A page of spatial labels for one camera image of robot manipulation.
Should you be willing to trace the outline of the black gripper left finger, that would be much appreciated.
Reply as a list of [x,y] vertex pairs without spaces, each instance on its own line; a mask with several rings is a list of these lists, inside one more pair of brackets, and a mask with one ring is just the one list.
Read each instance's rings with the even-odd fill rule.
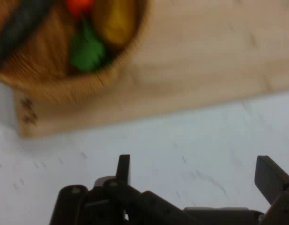
[[194,225],[196,220],[152,192],[128,184],[130,156],[120,155],[116,175],[88,190],[60,190],[52,225]]

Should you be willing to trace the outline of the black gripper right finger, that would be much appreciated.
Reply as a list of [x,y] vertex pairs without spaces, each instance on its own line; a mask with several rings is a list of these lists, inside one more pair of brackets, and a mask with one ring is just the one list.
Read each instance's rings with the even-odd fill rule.
[[257,156],[254,182],[270,208],[260,225],[289,225],[289,175],[269,156]]

